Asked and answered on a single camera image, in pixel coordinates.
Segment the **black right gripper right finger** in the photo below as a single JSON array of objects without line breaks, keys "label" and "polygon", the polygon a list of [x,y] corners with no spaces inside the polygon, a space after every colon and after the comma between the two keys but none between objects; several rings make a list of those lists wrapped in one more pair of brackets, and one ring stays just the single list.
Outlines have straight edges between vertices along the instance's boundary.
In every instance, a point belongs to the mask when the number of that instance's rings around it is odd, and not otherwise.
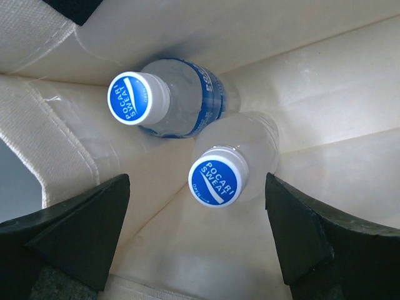
[{"label": "black right gripper right finger", "polygon": [[399,230],[338,210],[269,173],[266,211],[293,299],[399,299]]}]

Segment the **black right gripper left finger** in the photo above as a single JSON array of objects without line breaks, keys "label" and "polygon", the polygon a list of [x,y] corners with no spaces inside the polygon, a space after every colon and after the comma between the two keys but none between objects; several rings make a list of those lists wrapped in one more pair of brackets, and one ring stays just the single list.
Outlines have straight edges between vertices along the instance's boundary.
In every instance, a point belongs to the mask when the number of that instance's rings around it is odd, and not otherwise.
[{"label": "black right gripper left finger", "polygon": [[97,299],[130,197],[127,174],[1,223],[1,299]]}]

